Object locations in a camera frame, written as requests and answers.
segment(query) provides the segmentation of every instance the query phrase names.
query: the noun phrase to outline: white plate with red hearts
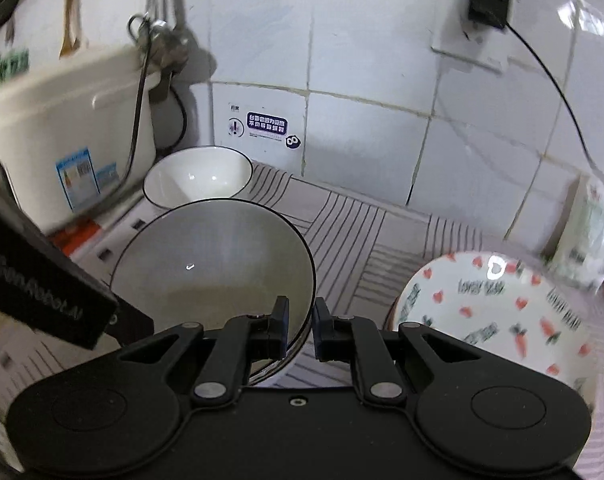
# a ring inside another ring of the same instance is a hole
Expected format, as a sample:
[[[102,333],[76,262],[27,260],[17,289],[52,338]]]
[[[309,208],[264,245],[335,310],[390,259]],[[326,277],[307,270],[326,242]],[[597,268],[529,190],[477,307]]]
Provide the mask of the white plate with red hearts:
[[[412,277],[392,328],[417,321],[549,375],[594,406],[596,359],[582,319],[553,283],[496,253],[455,253]]]

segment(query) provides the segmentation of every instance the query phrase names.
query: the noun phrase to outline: tablecloth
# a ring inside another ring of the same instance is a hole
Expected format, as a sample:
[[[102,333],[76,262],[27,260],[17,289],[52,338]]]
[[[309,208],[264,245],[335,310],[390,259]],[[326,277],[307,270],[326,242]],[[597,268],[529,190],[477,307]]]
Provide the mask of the tablecloth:
[[[527,251],[462,222],[421,214],[357,193],[310,182],[257,164],[250,200],[287,218],[303,235],[317,271],[317,295],[333,315],[368,317],[381,326],[395,298],[424,264],[456,251],[499,251],[539,269]],[[163,211],[142,199],[77,263],[108,283],[114,265],[137,232]],[[586,480],[604,480],[604,300],[560,286],[582,313],[598,352],[600,376],[591,437],[575,470]],[[0,330],[0,398],[8,406],[29,384],[116,348],[105,336],[93,352],[10,322]],[[344,386],[349,367],[320,363],[307,341],[285,373],[266,383],[275,388]]]

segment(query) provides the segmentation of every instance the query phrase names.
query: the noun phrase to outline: white wall outlet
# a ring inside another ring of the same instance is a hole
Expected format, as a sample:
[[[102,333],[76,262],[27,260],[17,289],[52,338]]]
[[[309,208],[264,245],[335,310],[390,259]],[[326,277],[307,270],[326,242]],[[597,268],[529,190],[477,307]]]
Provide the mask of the white wall outlet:
[[[437,1],[432,49],[505,72],[511,51],[511,37],[507,30],[472,23],[466,18],[467,10],[468,0]]]

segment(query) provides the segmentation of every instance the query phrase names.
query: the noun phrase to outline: screw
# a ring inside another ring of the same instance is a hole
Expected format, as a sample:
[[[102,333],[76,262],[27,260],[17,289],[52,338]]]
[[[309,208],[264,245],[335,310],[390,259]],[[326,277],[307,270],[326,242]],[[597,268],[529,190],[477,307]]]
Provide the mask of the screw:
[[[293,397],[288,403],[291,406],[295,406],[299,408],[300,406],[305,406],[307,400],[304,397]]]
[[[380,399],[395,399],[402,393],[402,386],[395,383],[376,383],[371,386],[371,394]]]
[[[202,383],[195,387],[194,393],[202,399],[217,399],[226,393],[226,386],[221,383]]]

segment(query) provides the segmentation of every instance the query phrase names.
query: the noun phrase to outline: bowl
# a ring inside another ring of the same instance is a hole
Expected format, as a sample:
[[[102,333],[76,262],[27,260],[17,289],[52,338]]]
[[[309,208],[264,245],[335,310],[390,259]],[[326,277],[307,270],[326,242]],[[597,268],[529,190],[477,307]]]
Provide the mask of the bowl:
[[[235,316],[270,314],[289,300],[288,353],[252,368],[252,383],[281,370],[304,344],[316,294],[313,257],[300,233],[265,206],[211,199],[170,210],[131,240],[111,290],[153,318],[156,333],[183,322],[222,328]]]
[[[144,179],[144,195],[163,209],[209,198],[247,198],[251,161],[222,146],[188,148],[158,162]]]
[[[518,260],[489,252],[433,260],[396,301],[391,330],[406,321],[556,378],[594,407],[597,366],[585,324],[552,282]]]

